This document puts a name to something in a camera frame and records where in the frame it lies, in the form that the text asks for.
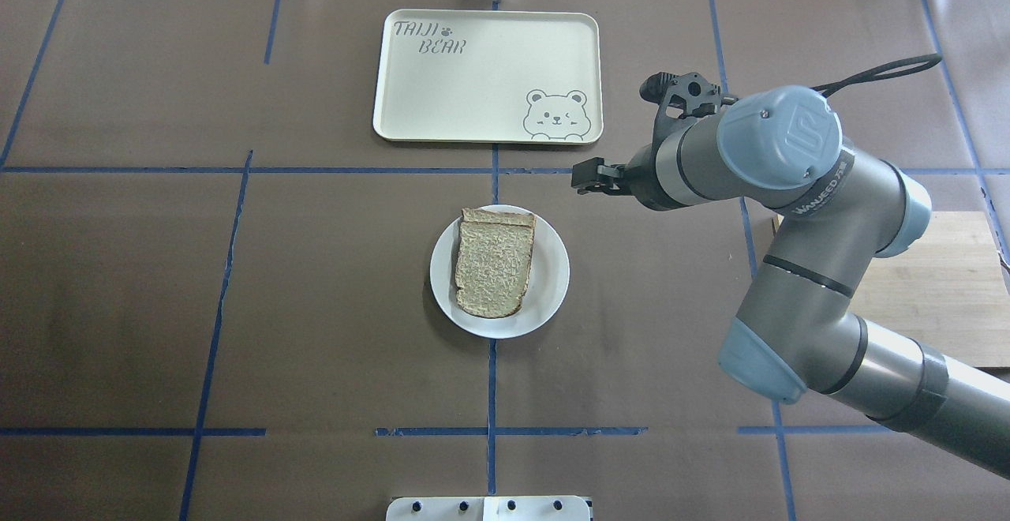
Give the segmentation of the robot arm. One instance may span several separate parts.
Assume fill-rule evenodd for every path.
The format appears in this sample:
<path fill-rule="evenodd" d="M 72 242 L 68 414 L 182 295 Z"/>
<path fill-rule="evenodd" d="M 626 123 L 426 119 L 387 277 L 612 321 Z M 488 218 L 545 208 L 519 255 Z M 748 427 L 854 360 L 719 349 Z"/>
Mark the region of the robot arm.
<path fill-rule="evenodd" d="M 577 163 L 571 186 L 656 211 L 747 197 L 782 216 L 720 348 L 721 369 L 779 403 L 819 392 L 1008 477 L 1007 382 L 849 309 L 870 262 L 923 236 L 928 191 L 852 147 L 808 87 L 731 101 L 719 89 L 692 96 L 678 80 L 656 105 L 652 142 L 626 163 Z"/>

